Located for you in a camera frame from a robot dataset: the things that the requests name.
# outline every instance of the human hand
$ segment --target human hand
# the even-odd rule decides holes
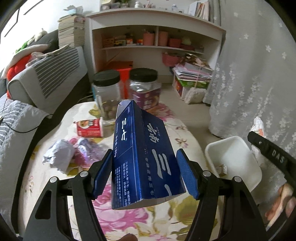
[[[274,204],[272,205],[272,208],[265,213],[265,217],[268,221],[273,222],[278,218],[281,211],[285,209],[287,217],[289,217],[296,206],[296,198],[291,197],[293,193],[293,188],[289,184],[284,184],[280,187],[278,190],[279,197],[276,199]]]
[[[121,239],[119,239],[118,241],[138,241],[138,239],[133,234],[127,234],[123,236]]]

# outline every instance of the blue gripper pad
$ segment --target blue gripper pad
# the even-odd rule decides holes
[[[92,191],[92,196],[97,199],[99,195],[102,195],[108,178],[110,176],[112,169],[112,152],[108,155],[104,163],[102,164],[99,172],[94,178],[94,188]]]
[[[177,151],[176,157],[177,157],[177,162],[181,171],[182,178],[185,182],[186,188],[189,194],[192,195],[194,199],[197,199],[200,193],[197,188],[198,187],[197,179],[195,178],[187,162],[188,157],[183,155],[183,152],[181,151],[181,149]]]

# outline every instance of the blue box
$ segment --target blue box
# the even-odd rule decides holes
[[[153,206],[184,192],[163,121],[130,101],[115,123],[112,209]]]

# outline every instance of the das logo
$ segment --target das logo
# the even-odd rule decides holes
[[[276,150],[273,150],[273,152],[272,152],[272,156],[273,156],[276,160],[280,161],[281,163],[283,163],[283,162],[285,161],[285,157],[284,157],[284,156],[281,156],[280,153],[278,153]]]

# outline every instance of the jar with nuts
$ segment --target jar with nuts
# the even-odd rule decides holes
[[[120,83],[120,74],[116,70],[106,70],[94,75],[92,88],[104,120],[116,118],[117,107],[122,99]]]

